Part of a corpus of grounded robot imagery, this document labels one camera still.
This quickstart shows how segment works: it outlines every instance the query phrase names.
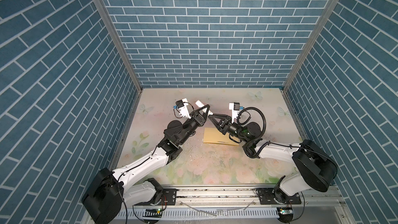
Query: wire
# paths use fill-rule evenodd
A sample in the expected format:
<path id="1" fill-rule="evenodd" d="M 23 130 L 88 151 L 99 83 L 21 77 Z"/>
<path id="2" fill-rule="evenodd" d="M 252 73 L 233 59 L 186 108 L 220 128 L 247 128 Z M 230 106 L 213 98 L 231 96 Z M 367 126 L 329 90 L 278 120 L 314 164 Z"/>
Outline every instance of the wire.
<path id="1" fill-rule="evenodd" d="M 137 219 L 139 219 L 140 221 L 146 223 L 143 219 L 140 219 L 140 218 L 135 214 L 134 205 L 132 206 L 132 212 L 133 212 L 134 216 L 135 216 Z"/>
<path id="2" fill-rule="evenodd" d="M 321 154 L 321 153 L 319 153 L 319 152 L 314 152 L 314 151 L 311 151 L 311 150 L 309 150 L 309 149 L 307 149 L 307 148 L 303 148 L 303 147 L 300 147 L 300 146 L 292 146 L 292 145 L 288 145 L 288 146 L 287 146 L 287 145 L 282 145 L 282 144 L 273 143 L 273 142 L 270 142 L 270 143 L 271 143 L 271 144 L 276 144 L 276 145 L 278 145 L 278 146 L 289 147 L 289 148 L 301 148 L 301 149 L 303 149 L 303 150 L 306 150 L 307 152 L 313 152 L 313 153 L 316 153 L 316 154 L 318 154 L 318 155 L 320 155 L 320 156 L 326 158 L 327 160 L 331 161 L 331 163 L 334 165 L 334 167 L 336 167 L 336 172 L 335 172 L 335 174 L 334 174 L 333 179 L 336 178 L 336 176 L 337 176 L 337 171 L 339 170 L 339 166 L 338 166 L 338 165 L 336 164 L 336 162 L 333 161 L 331 158 L 326 157 L 325 155 L 323 155 L 323 154 Z"/>
<path id="3" fill-rule="evenodd" d="M 182 118 L 182 115 L 181 115 L 181 117 L 177 117 L 177 115 L 176 115 L 176 110 L 173 108 L 173 112 L 174 112 L 174 116 L 176 117 L 176 118 Z"/>
<path id="4" fill-rule="evenodd" d="M 249 120 L 251 119 L 251 114 L 250 114 L 250 112 L 247 112 L 247 113 L 249 114 L 249 117 L 247 118 L 247 120 L 245 120 L 245 122 L 241 123 L 240 125 L 246 124 L 246 123 L 249 122 Z"/>
<path id="5" fill-rule="evenodd" d="M 195 111 L 195 108 L 193 107 L 193 105 L 191 103 L 189 103 L 189 102 L 182 102 L 182 103 L 187 103 L 187 104 L 191 105 L 192 111 Z"/>
<path id="6" fill-rule="evenodd" d="M 120 188 L 119 188 L 119 180 L 120 180 L 120 177 L 122 177 L 122 175 L 123 175 L 123 174 L 121 174 L 121 175 L 119 176 L 119 178 L 117 179 L 117 189 L 118 189 L 120 198 L 122 199 L 123 204 L 125 205 L 125 209 L 126 209 L 126 224 L 127 224 L 127 218 L 128 218 L 128 217 L 127 217 L 127 215 L 128 215 L 127 206 L 126 206 L 126 202 L 124 201 L 124 198 L 123 198 L 122 194 L 120 193 Z"/>
<path id="7" fill-rule="evenodd" d="M 155 146 L 155 149 L 153 150 L 152 155 L 155 154 L 156 148 L 157 148 L 157 146 Z M 132 169 L 137 168 L 138 166 L 140 166 L 140 165 L 142 165 L 143 163 L 145 163 L 146 161 L 148 161 L 148 159 L 150 159 L 150 158 L 151 158 L 151 156 L 149 156 L 145 161 L 143 161 L 142 163 L 138 164 L 137 166 L 135 166 L 135 167 L 133 167 L 133 168 L 131 168 L 131 169 L 128 169 L 127 171 L 123 172 L 122 174 L 120 174 L 119 178 L 117 179 L 117 189 L 118 189 L 120 198 L 122 199 L 123 204 L 124 204 L 124 206 L 125 206 L 125 208 L 126 208 L 126 224 L 127 224 L 127 214 L 128 214 L 128 212 L 127 212 L 126 202 L 124 201 L 124 198 L 123 198 L 122 194 L 120 193 L 119 180 L 120 180 L 120 178 L 121 178 L 126 172 L 129 172 L 129 171 L 131 171 Z"/>
<path id="8" fill-rule="evenodd" d="M 302 214 L 304 213 L 304 209 L 305 209 L 305 198 L 304 198 L 304 195 L 303 195 L 303 193 L 302 193 L 302 192 L 301 192 L 301 195 L 302 195 L 302 202 L 303 202 L 303 206 L 302 206 L 302 212 L 301 212 L 301 215 L 300 215 L 299 217 L 297 217 L 297 218 L 295 218 L 295 219 L 293 219 L 293 220 L 289 221 L 289 223 L 290 223 L 290 222 L 292 222 L 292 221 L 295 221 L 295 220 L 298 220 L 298 219 L 300 219 L 300 217 L 301 217 L 301 216 L 302 216 Z"/>
<path id="9" fill-rule="evenodd" d="M 190 104 L 191 107 L 192 107 L 192 109 L 193 109 L 193 112 L 195 113 L 195 109 L 193 108 L 193 105 L 192 105 L 191 103 L 189 103 L 189 102 L 182 102 L 182 103 Z M 174 128 L 180 128 L 180 127 L 187 126 L 188 124 L 192 123 L 194 120 L 195 120 L 195 114 L 193 115 L 193 117 L 191 118 L 191 120 L 188 121 L 187 123 L 181 124 L 181 125 L 176 126 L 176 127 L 171 127 L 171 128 L 168 128 L 168 129 L 174 129 Z"/>
<path id="10" fill-rule="evenodd" d="M 266 121 L 266 118 L 264 117 L 264 114 L 263 114 L 258 108 L 256 108 L 256 107 L 247 107 L 247 108 L 243 109 L 241 112 L 239 112 L 239 113 L 238 113 L 238 116 L 236 117 L 236 122 L 237 122 L 239 125 L 242 125 L 242 124 L 239 122 L 239 119 L 240 119 L 241 114 L 242 114 L 243 112 L 248 111 L 248 110 L 254 110 L 254 111 L 256 111 L 258 114 L 260 114 L 261 118 L 263 119 L 263 128 L 262 128 L 262 130 L 261 130 L 260 135 L 258 135 L 258 136 L 255 137 L 254 139 L 248 141 L 248 142 L 245 144 L 246 149 L 243 150 L 243 151 L 245 152 L 246 156 L 248 156 L 248 157 L 250 157 L 250 158 L 257 158 L 258 155 L 260 154 L 260 152 L 262 151 L 262 149 L 263 149 L 264 147 L 266 147 L 266 144 L 263 144 L 263 145 L 261 146 L 261 148 L 260 148 L 254 155 L 249 154 L 247 147 L 251 147 L 251 145 L 253 144 L 254 141 L 259 140 L 259 139 L 264 135 L 264 133 L 266 132 L 267 121 Z"/>
<path id="11" fill-rule="evenodd" d="M 163 195 L 163 196 L 164 196 L 164 210 L 163 211 L 165 211 L 167 208 L 167 199 L 166 199 L 165 195 Z"/>
<path id="12" fill-rule="evenodd" d="M 153 150 L 152 155 L 155 154 L 156 148 L 157 148 L 157 146 L 155 146 L 155 149 Z M 137 166 L 135 166 L 135 167 L 133 167 L 133 168 L 131 168 L 131 169 L 128 169 L 127 171 L 123 172 L 122 175 L 123 175 L 124 173 L 126 173 L 126 172 L 131 171 L 132 169 L 137 168 L 138 166 L 141 166 L 143 163 L 145 163 L 146 161 L 148 161 L 150 158 L 151 158 L 151 156 L 149 156 L 145 161 L 143 161 L 142 163 L 138 164 Z"/>
<path id="13" fill-rule="evenodd" d="M 234 141 L 237 144 L 240 144 L 242 142 L 242 140 L 239 140 L 240 142 L 236 141 L 235 139 L 231 138 L 231 134 L 229 134 L 229 139 L 231 139 L 232 141 Z"/>

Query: metal bracket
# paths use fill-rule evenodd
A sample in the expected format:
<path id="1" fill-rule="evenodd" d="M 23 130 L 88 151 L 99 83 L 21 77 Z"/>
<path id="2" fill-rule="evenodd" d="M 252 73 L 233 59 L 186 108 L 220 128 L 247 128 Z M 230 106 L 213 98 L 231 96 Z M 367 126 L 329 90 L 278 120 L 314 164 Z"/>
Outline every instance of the metal bracket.
<path id="1" fill-rule="evenodd" d="M 280 204 L 275 200 L 275 197 L 272 193 L 273 188 L 257 188 L 256 194 L 260 200 L 261 205 L 271 205 L 271 204 Z M 299 194 L 295 194 L 294 196 L 288 197 L 286 199 L 290 201 L 291 204 L 301 204 L 301 199 Z"/>
<path id="2" fill-rule="evenodd" d="M 162 195 L 166 197 L 167 206 L 176 205 L 177 189 L 163 189 Z M 141 202 L 137 203 L 134 206 L 151 206 L 151 205 L 149 204 L 149 202 Z"/>

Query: blue brick wallpaper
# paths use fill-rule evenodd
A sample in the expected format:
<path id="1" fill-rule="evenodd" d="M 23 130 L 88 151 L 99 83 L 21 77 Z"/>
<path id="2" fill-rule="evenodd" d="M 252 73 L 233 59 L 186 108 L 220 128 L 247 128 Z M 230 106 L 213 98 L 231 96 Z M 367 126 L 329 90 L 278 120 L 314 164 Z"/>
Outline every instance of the blue brick wallpaper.
<path id="1" fill-rule="evenodd" d="M 92 0 L 0 0 L 0 223 L 75 223 L 137 91 Z"/>
<path id="2" fill-rule="evenodd" d="M 103 0 L 143 87 L 281 87 L 327 0 Z"/>
<path id="3" fill-rule="evenodd" d="M 398 223 L 398 0 L 340 0 L 288 95 L 357 223 Z"/>

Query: aluminum frame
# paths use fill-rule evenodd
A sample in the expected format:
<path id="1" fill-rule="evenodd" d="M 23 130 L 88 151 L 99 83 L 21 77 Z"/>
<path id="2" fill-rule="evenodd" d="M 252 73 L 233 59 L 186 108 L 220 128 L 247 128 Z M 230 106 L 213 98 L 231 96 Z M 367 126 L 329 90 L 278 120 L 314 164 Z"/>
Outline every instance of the aluminum frame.
<path id="1" fill-rule="evenodd" d="M 109 170 L 110 171 L 112 171 L 112 170 L 117 168 L 117 162 L 119 161 L 120 154 L 122 153 L 123 146 L 124 146 L 124 144 L 126 142 L 127 135 L 129 134 L 129 130 L 130 130 L 130 127 L 131 127 L 132 119 L 134 118 L 134 115 L 137 112 L 137 108 L 138 108 L 138 104 L 139 104 L 140 99 L 141 99 L 141 95 L 142 95 L 142 92 L 138 92 L 137 96 L 134 99 L 134 104 L 133 104 L 133 106 L 132 106 L 132 108 L 130 110 L 129 118 L 127 119 L 126 125 L 125 125 L 125 127 L 123 129 L 123 132 L 122 132 L 122 136 L 120 137 L 120 140 L 119 140 L 119 142 L 117 144 L 117 147 L 115 149 L 115 153 L 112 156 L 111 163 L 109 164 Z"/>
<path id="2" fill-rule="evenodd" d="M 293 82 L 294 77 L 296 76 L 297 72 L 299 71 L 301 65 L 304 63 L 305 59 L 307 58 L 308 53 L 312 49 L 315 44 L 316 39 L 320 35 L 323 27 L 325 26 L 327 20 L 329 19 L 331 13 L 333 12 L 334 8 L 336 7 L 339 0 L 328 0 L 325 5 L 321 16 L 319 17 L 318 21 L 315 24 L 313 31 L 311 32 L 310 36 L 308 37 L 307 42 L 304 44 L 304 47 L 301 50 L 300 55 L 297 58 L 296 63 L 293 65 L 292 70 L 290 71 L 289 75 L 287 76 L 286 81 L 283 83 L 283 90 L 287 90 L 291 83 Z"/>
<path id="3" fill-rule="evenodd" d="M 105 27 L 107 28 L 110 37 L 112 38 L 112 41 L 117 49 L 117 52 L 119 53 L 123 64 L 125 65 L 127 72 L 129 73 L 132 82 L 134 83 L 135 87 L 137 87 L 138 92 L 142 92 L 142 86 L 140 84 L 140 81 L 138 80 L 138 77 L 136 76 L 131 62 L 129 60 L 129 57 L 126 53 L 125 48 L 123 47 L 123 44 L 120 40 L 119 35 L 117 34 L 116 28 L 112 23 L 111 17 L 109 15 L 108 10 L 105 7 L 105 4 L 103 3 L 102 0 L 93 0 L 94 5 L 96 6 L 98 13 L 105 24 Z"/>

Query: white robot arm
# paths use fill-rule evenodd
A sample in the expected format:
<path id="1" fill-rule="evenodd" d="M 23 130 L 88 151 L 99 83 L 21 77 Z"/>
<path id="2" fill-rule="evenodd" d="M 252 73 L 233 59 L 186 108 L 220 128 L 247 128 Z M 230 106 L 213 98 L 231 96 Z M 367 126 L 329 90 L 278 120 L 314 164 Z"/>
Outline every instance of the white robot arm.
<path id="1" fill-rule="evenodd" d="M 189 113 L 186 99 L 177 101 L 176 104 L 177 111 L 187 117 L 186 122 L 170 122 L 159 144 L 137 161 L 112 172 L 104 168 L 97 173 L 82 197 L 83 205 L 96 224 L 107 224 L 113 220 L 119 213 L 122 202 L 128 206 L 140 202 L 159 202 L 163 188 L 155 179 L 134 184 L 155 169 L 176 159 L 182 152 L 180 145 L 195 134 L 197 127 L 203 126 L 210 109 L 206 105 Z"/>
<path id="2" fill-rule="evenodd" d="M 174 109 L 182 117 L 187 117 L 186 122 L 183 124 L 177 120 L 170 122 L 164 130 L 164 138 L 147 155 L 112 172 L 104 168 L 97 173 L 82 198 L 83 205 L 96 224 L 109 223 L 119 213 L 122 202 L 128 206 L 140 202 L 149 202 L 153 205 L 159 203 L 163 188 L 155 179 L 150 178 L 142 184 L 134 184 L 155 169 L 176 159 L 182 151 L 180 145 L 195 133 L 197 127 L 203 126 L 207 118 L 224 135 L 228 133 L 244 141 L 243 149 L 248 157 L 274 158 L 295 165 L 298 172 L 281 177 L 273 189 L 275 200 L 281 204 L 285 204 L 290 196 L 306 189 L 314 188 L 326 192 L 336 176 L 335 162 L 310 140 L 304 140 L 301 144 L 287 145 L 270 141 L 261 143 L 266 122 L 263 113 L 257 108 L 243 109 L 239 103 L 230 103 L 234 116 L 232 119 L 228 115 L 212 113 L 210 106 L 203 105 L 200 101 L 196 104 L 200 108 L 189 113 L 186 99 L 176 102 Z M 255 122 L 245 125 L 250 118 L 240 123 L 240 115 L 248 110 L 255 110 L 261 115 L 262 129 Z"/>
<path id="3" fill-rule="evenodd" d="M 266 130 L 264 114 L 255 107 L 243 108 L 238 102 L 229 103 L 232 117 L 224 114 L 209 115 L 209 119 L 222 134 L 237 137 L 245 142 L 243 150 L 250 158 L 274 158 L 292 163 L 297 172 L 281 177 L 273 193 L 280 203 L 286 203 L 289 197 L 306 189 L 316 189 L 326 192 L 330 183 L 336 177 L 337 165 L 321 148 L 311 140 L 301 144 L 279 144 L 262 141 Z M 263 119 L 263 126 L 249 122 L 250 117 L 240 122 L 240 116 L 248 110 L 256 111 Z"/>

